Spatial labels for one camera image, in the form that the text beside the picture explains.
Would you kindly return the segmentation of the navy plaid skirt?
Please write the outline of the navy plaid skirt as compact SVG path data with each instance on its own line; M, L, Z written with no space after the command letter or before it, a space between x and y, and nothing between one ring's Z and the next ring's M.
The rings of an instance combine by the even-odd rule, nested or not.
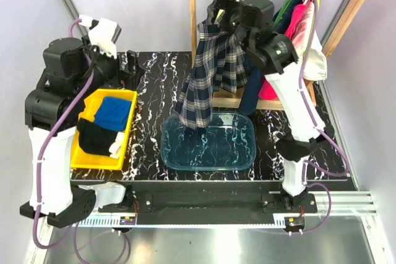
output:
M190 128L205 128L212 119L213 94L221 89L230 93L245 86L248 75L243 66L245 53L236 37L217 23L197 26L199 43L194 65L184 80L174 113Z

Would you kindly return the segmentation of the blue denim garment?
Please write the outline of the blue denim garment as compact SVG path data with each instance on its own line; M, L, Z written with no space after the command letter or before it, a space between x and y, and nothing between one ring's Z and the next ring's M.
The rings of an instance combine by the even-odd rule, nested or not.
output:
M274 26L274 30L279 34L284 34L290 26L290 23L287 24L285 28L275 28ZM257 102L259 99L259 92L262 88L264 76L248 57L246 57L243 61L243 67L246 73L249 75L249 78L245 85L242 99L239 104L239 111L242 114L248 116L256 110Z

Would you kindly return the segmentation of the green hanger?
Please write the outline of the green hanger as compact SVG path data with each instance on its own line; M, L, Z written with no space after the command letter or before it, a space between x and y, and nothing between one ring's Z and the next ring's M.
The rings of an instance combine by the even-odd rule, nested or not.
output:
M302 3L303 0L285 0L280 10L273 17L275 28L285 28L286 25L290 23L294 8Z

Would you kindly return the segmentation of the pink red t-shirt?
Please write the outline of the pink red t-shirt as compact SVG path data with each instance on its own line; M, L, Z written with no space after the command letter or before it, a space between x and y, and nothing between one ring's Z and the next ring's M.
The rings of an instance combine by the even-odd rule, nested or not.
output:
M320 1L321 0L317 0L317 4L314 5L314 10L318 10L319 6L320 6ZM298 54L298 64L301 65L302 61L303 61L303 54L306 51L309 51L309 47L311 46L312 43L312 36L313 36L313 31L311 29L311 34L308 40L308 45L305 51L303 51L302 49L302 45L303 45L303 38L302 38L302 34L301 34L301 26L300 26L300 22L303 18L303 13L306 10L306 7L308 5L309 2L314 3L314 0L303 0L302 4L297 5L294 10L293 13L291 15L291 23L290 26L288 27L288 29L286 30L286 32L283 34L285 36L287 36L288 38L290 38L290 40L292 41L293 46L295 47L295 50ZM312 81L312 80L307 80L304 78L303 79L306 83Z

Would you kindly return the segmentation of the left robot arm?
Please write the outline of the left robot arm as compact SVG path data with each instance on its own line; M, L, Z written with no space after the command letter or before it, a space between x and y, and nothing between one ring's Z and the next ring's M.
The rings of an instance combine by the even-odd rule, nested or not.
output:
M95 208L132 208L130 186L107 182L85 189L71 185L69 175L72 139L84 100L112 80L133 87L144 73L137 58L131 50L102 54L86 36L54 40L43 51L45 68L25 100L34 185L31 199L20 207L22 216L45 217L49 225L64 228L87 218Z

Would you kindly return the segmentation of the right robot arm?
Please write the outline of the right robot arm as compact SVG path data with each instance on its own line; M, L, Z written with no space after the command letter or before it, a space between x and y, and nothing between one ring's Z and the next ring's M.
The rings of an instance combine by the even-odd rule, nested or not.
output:
M295 212L306 195L304 162L325 140L328 130L309 100L299 76L298 55L291 40L273 29L274 4L270 0L213 0L207 21L213 23L219 10L225 13L220 28L236 37L247 54L275 90L290 124L290 133L276 144L284 159L281 205Z

